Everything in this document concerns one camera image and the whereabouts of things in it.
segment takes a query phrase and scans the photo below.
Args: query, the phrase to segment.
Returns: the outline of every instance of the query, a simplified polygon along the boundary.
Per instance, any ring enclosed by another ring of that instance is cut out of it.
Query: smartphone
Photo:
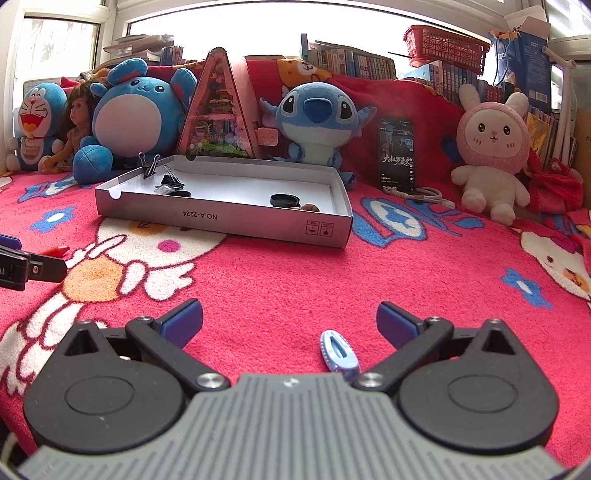
[[[413,125],[408,120],[381,119],[379,122],[379,185],[399,192],[414,193]]]

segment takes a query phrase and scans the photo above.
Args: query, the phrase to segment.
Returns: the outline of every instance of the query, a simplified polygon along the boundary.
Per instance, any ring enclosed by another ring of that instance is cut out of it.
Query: metal screw
[[[197,377],[197,385],[208,390],[219,388],[223,385],[224,378],[215,372],[209,372],[207,374],[201,374]]]
[[[358,382],[365,388],[378,388],[384,384],[384,376],[376,372],[366,372],[359,376]]]

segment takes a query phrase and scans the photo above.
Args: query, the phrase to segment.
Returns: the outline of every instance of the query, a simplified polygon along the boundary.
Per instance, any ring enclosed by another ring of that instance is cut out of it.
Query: window
[[[24,18],[17,44],[14,99],[22,102],[28,80],[78,76],[94,66],[98,25],[46,18]]]
[[[282,22],[278,33],[273,25],[286,15],[306,21]],[[223,19],[226,25],[233,27],[221,33],[217,21],[204,22],[203,18]],[[201,7],[152,17],[131,24],[129,33],[174,34],[174,42],[183,46],[186,60],[203,60],[211,49],[219,46],[240,56],[299,56],[300,34],[306,33],[310,42],[318,40],[349,45],[393,57],[400,77],[412,69],[404,57],[407,47],[402,37],[408,27],[417,23],[425,22],[369,8],[311,2],[257,2]],[[199,25],[198,40],[195,38],[196,25]],[[371,27],[364,28],[360,34],[360,25]]]
[[[591,12],[581,0],[547,0],[550,38],[591,34]]]

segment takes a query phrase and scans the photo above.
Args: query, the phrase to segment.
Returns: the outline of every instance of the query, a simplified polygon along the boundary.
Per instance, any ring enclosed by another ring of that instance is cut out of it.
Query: doraemon plush toy
[[[7,155],[8,170],[37,171],[43,157],[64,148],[58,134],[66,100],[64,90],[51,82],[40,83],[25,95],[18,111],[18,126],[23,136],[8,142],[8,148],[17,152]]]

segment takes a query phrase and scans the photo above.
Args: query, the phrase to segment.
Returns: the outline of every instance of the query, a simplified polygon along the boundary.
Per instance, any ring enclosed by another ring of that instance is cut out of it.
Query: stuffed animal
[[[78,183],[107,181],[120,174],[113,169],[137,167],[140,153],[148,163],[172,153],[197,79],[184,68],[170,84],[147,73],[145,61],[129,59],[107,75],[110,88],[104,83],[90,86],[100,101],[92,118],[94,137],[83,138],[74,156],[72,173]]]
[[[8,170],[37,171],[43,157],[64,148],[58,135],[66,100],[64,90],[51,82],[40,83],[25,95],[18,111],[18,125],[24,136],[8,141],[8,148],[17,152],[7,155]]]
[[[292,140],[289,158],[273,157],[279,161],[326,165],[337,170],[341,164],[338,148],[351,138],[360,137],[361,129],[377,113],[374,106],[357,110],[351,98],[330,83],[305,83],[295,87],[273,106],[263,98],[261,109],[265,127],[278,128]],[[356,176],[340,172],[346,188],[355,185]]]
[[[531,138],[523,116],[529,101],[513,93],[506,104],[480,103],[473,85],[464,84],[459,96],[466,113],[457,126],[457,149],[467,165],[452,171],[452,182],[464,186],[462,206],[471,212],[490,212],[492,220],[511,226],[513,205],[530,202],[530,194],[515,177],[527,164]]]

